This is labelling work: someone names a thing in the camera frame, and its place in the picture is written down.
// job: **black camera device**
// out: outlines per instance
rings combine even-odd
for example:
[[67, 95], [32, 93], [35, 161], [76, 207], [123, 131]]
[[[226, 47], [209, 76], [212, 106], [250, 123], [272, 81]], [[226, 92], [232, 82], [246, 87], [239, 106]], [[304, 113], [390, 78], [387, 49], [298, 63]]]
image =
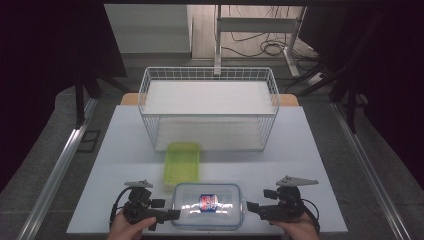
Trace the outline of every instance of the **black camera device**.
[[178, 220], [180, 218], [180, 210], [169, 209], [167, 211], [163, 211], [152, 209], [164, 208], [165, 199], [150, 199], [150, 195], [152, 193], [145, 187], [130, 186], [121, 192], [113, 205], [110, 216], [110, 225], [115, 219], [119, 200], [128, 190], [131, 190], [131, 192], [128, 196], [128, 202], [126, 202], [123, 206], [123, 214], [130, 224], [136, 224], [146, 218], [156, 217], [156, 223], [148, 228], [150, 231], [155, 231], [157, 223], [163, 224], [165, 221]]
[[277, 191], [265, 189], [264, 197], [278, 199], [278, 204], [260, 206], [258, 203], [246, 201], [247, 210], [257, 213], [261, 220], [281, 222], [297, 222], [299, 217], [306, 213], [312, 219], [314, 227], [319, 233], [320, 225], [318, 219], [304, 205], [298, 187], [280, 186]]

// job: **yellow tray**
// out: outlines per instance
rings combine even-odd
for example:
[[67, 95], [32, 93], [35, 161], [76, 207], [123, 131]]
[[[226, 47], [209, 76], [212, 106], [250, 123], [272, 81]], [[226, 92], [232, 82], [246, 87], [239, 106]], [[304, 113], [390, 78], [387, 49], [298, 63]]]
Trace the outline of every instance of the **yellow tray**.
[[200, 147], [196, 143], [178, 142], [169, 144], [166, 151], [163, 181], [175, 186], [183, 182], [199, 181]]

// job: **gray floor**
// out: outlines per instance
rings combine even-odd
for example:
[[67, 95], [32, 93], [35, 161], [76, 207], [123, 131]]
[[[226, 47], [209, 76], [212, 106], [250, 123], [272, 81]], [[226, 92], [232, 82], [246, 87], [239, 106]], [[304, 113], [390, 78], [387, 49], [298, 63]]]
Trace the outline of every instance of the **gray floor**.
[[[128, 78], [118, 79], [131, 89], [138, 89], [141, 74], [147, 66], [212, 66], [212, 61], [194, 61], [167, 56], [142, 59], [125, 57]], [[276, 78], [289, 78], [284, 62], [224, 61], [226, 66], [270, 66]], [[98, 135], [97, 144], [82, 143], [69, 166], [36, 239], [104, 239], [105, 236], [71, 236], [65, 233], [80, 194], [90, 174], [96, 153], [101, 146], [114, 106], [123, 93], [99, 80], [103, 95], [95, 109], [86, 140]], [[278, 80], [280, 91], [292, 80]], [[307, 82], [291, 90], [302, 89]], [[341, 130], [334, 109], [327, 98], [331, 86], [308, 96], [300, 97], [322, 161], [340, 205], [349, 232], [323, 235], [322, 239], [396, 239], [383, 211], [364, 177], [355, 154]], [[0, 195], [1, 239], [16, 239], [31, 211], [55, 161], [66, 144], [75, 121], [74, 90], [68, 89], [57, 96], [56, 110], [42, 135], [34, 145], [22, 167]], [[361, 109], [357, 109], [357, 136], [367, 151], [372, 164], [389, 195], [396, 203], [413, 239], [424, 239], [424, 193], [409, 174], [396, 154], [370, 125]]]

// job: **wire basket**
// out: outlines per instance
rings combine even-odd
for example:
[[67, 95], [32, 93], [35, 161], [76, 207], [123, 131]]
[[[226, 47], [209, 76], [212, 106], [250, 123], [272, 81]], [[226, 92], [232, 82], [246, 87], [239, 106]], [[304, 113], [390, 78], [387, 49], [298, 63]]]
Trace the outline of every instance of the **wire basket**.
[[138, 106], [156, 151], [263, 151], [280, 106], [270, 68], [149, 67]]

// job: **red and blue label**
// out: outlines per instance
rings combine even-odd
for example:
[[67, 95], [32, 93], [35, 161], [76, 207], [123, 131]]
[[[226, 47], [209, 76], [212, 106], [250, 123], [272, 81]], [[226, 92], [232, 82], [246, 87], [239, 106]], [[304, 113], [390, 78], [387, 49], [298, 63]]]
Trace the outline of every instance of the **red and blue label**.
[[201, 194], [199, 197], [200, 212], [216, 212], [218, 198], [215, 194]]

